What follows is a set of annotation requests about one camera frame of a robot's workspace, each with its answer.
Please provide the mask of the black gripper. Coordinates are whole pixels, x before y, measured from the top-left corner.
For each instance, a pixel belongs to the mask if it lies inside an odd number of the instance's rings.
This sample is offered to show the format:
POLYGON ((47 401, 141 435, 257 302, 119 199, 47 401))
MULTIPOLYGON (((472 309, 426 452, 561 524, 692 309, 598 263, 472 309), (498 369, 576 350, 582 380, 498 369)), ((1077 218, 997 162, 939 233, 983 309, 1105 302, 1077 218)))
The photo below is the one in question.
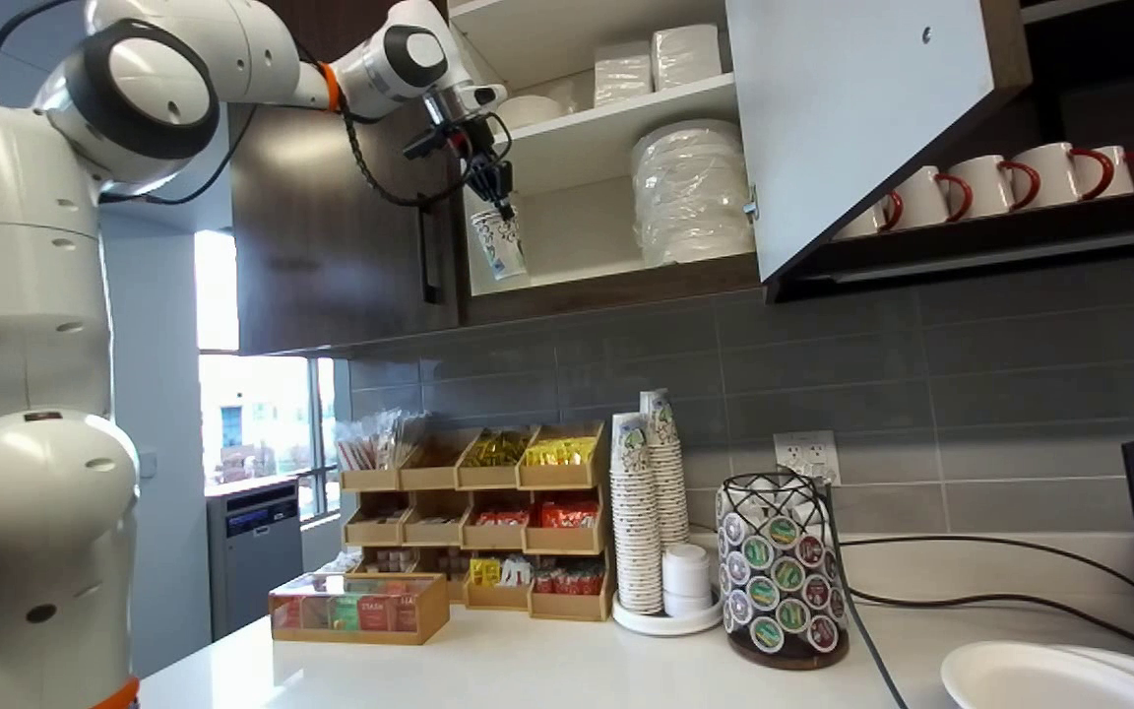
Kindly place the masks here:
POLYGON ((503 220, 517 220, 517 190, 511 190, 511 165, 503 150, 511 148, 503 123, 494 119, 494 107, 503 100, 498 84, 464 84, 446 87, 437 96, 440 107, 440 140, 461 159, 461 178, 477 199, 494 199, 494 212, 503 220))

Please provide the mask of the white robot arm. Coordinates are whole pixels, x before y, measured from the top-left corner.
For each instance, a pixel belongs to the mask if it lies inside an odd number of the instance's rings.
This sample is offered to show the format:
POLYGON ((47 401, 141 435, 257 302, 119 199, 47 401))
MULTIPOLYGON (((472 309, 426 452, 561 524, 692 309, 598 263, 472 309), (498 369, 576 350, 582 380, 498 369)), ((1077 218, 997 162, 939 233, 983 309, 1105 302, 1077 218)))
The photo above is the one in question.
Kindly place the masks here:
POLYGON ((316 107, 376 123, 422 102, 482 199, 486 87, 431 0, 392 0, 309 63, 262 0, 82 0, 86 35, 0 107, 0 709, 135 709, 136 448, 110 422, 97 201, 144 199, 215 140, 219 112, 316 107))

